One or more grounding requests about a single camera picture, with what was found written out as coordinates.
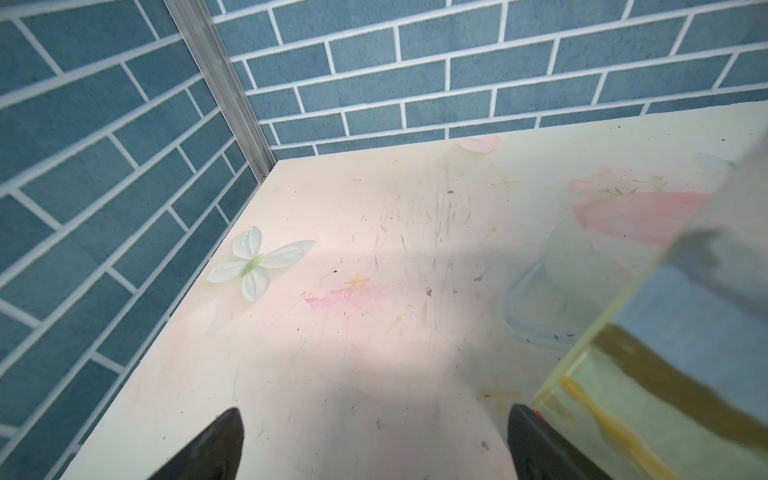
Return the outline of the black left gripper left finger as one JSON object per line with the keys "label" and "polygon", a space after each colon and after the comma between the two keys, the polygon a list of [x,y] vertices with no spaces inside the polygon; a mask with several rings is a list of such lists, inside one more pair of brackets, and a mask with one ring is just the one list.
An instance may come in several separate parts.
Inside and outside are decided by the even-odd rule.
{"label": "black left gripper left finger", "polygon": [[177,454],[156,470],[150,480],[232,480],[237,476],[244,444],[240,410],[225,410]]}

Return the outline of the floral paper bag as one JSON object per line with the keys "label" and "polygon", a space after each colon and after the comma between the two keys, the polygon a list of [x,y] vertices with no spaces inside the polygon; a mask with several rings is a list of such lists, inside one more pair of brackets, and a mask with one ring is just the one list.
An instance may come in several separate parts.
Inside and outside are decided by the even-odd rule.
{"label": "floral paper bag", "polygon": [[767,145],[590,326],[533,407],[615,479],[767,475]]}

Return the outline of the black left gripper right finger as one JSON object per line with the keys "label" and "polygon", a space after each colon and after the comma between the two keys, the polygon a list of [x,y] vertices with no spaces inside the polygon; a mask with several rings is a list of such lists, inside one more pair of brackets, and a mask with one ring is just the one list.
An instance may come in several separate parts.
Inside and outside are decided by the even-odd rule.
{"label": "black left gripper right finger", "polygon": [[512,406],[507,441],[520,480],[611,479],[526,405]]}

